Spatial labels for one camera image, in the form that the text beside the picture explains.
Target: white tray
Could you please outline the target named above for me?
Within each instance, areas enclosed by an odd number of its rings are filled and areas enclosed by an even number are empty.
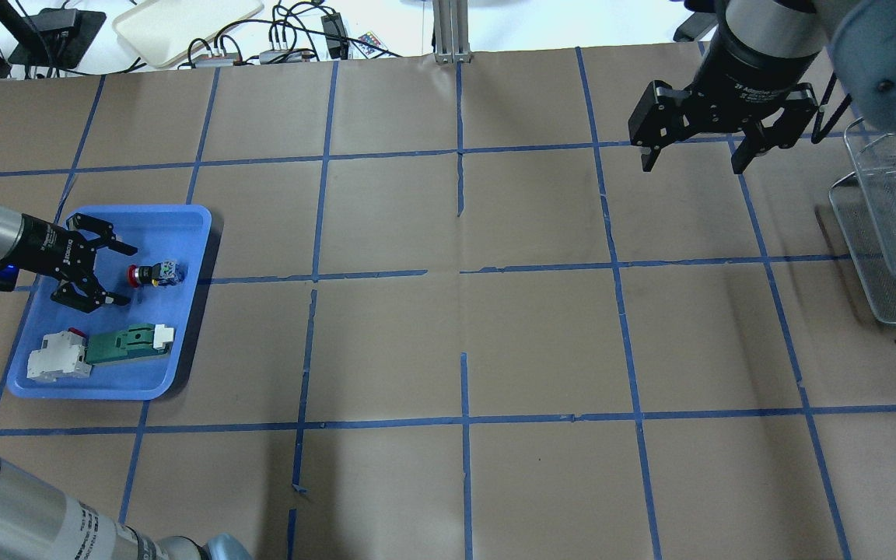
[[[262,8],[261,0],[145,0],[117,16],[113,29],[143,61],[161,68],[184,57],[193,39],[210,40]]]

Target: white connector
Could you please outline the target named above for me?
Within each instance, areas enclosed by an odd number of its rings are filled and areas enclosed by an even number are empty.
[[[40,350],[30,353],[26,379],[53,383],[58,378],[85,379],[92,365],[85,361],[86,340],[71,331],[47,334]]]
[[[154,350],[164,350],[172,341],[175,341],[174,327],[154,325],[154,342],[152,343]]]

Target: power adapter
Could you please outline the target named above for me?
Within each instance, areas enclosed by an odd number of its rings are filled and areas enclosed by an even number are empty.
[[[341,14],[334,12],[320,16],[320,22],[324,25],[324,33],[327,33],[327,52],[331,53],[331,60],[348,60],[348,31],[345,29],[345,21]]]
[[[200,54],[192,58],[193,68],[217,68],[222,66],[237,66],[239,57],[237,53],[224,53],[219,56]]]

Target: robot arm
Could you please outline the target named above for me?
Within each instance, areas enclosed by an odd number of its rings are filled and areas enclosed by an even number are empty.
[[[775,146],[792,148],[818,111],[814,89],[799,81],[826,42],[867,123],[896,131],[896,0],[687,0],[687,7],[714,11],[718,32],[689,86],[651,82],[629,118],[643,170],[665,146],[700,132],[744,133],[735,173]]]
[[[15,288],[22,269],[56,278],[51,299],[68,307],[88,313],[103,304],[127,305],[127,296],[107,291],[96,279],[96,252],[109,247],[132,255],[136,247],[118,240],[113,224],[92,216],[75,214],[65,225],[0,206],[0,290]],[[86,239],[82,231],[96,237]]]

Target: black stand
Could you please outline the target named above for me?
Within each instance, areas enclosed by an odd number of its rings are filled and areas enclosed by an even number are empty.
[[[44,8],[40,11],[40,14],[52,11],[54,11],[54,8]],[[79,10],[79,15],[81,16],[78,18],[79,24],[68,33],[68,43],[65,49],[61,51],[61,56],[54,56],[54,63],[61,70],[72,70],[72,68],[77,68],[78,64],[81,64],[82,57],[85,56],[89,46],[96,39],[96,35],[99,35],[99,29],[102,29],[103,23],[106,22],[106,14],[103,12]],[[30,16],[30,19],[36,22],[37,16]],[[51,38],[52,33],[45,32],[44,35],[44,39],[47,41]],[[19,66],[50,66],[50,60],[43,54],[43,45],[39,46],[39,49],[33,50],[20,43],[16,46],[13,53],[9,55],[10,63]]]

